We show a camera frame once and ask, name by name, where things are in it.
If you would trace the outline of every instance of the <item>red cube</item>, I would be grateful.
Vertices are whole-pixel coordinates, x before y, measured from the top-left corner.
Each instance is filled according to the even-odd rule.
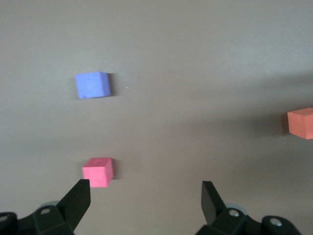
[[[113,178],[112,158],[91,158],[83,167],[83,178],[91,188],[108,187]]]
[[[313,139],[313,108],[288,112],[289,132],[306,140]]]

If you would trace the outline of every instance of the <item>toy block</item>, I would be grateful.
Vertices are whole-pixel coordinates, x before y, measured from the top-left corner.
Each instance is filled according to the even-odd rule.
[[[313,108],[288,112],[289,132],[306,140],[313,139]]]
[[[111,95],[109,77],[105,72],[75,75],[78,98],[89,99]]]
[[[112,158],[91,158],[82,170],[91,188],[106,188],[113,178]]]

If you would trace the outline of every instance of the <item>black bracket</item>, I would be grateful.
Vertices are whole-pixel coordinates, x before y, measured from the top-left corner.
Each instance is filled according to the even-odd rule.
[[[89,205],[89,180],[80,180],[56,206],[19,220],[13,212],[0,213],[0,235],[73,235]]]
[[[226,208],[210,181],[202,183],[201,207],[207,225],[196,235],[301,235],[295,226],[284,218],[266,216],[262,223],[259,223],[238,209]]]

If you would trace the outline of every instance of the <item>foam block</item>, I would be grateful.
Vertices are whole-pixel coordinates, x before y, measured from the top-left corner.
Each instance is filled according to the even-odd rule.
[[[111,95],[109,77],[105,72],[75,75],[78,98],[89,99]]]
[[[83,167],[83,178],[91,188],[108,187],[113,178],[112,158],[91,158]]]
[[[313,139],[313,108],[288,112],[289,132],[306,140]]]

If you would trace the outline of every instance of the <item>orange cube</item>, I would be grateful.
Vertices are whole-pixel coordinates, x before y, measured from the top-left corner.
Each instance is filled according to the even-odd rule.
[[[289,132],[306,140],[313,139],[313,108],[288,112]]]

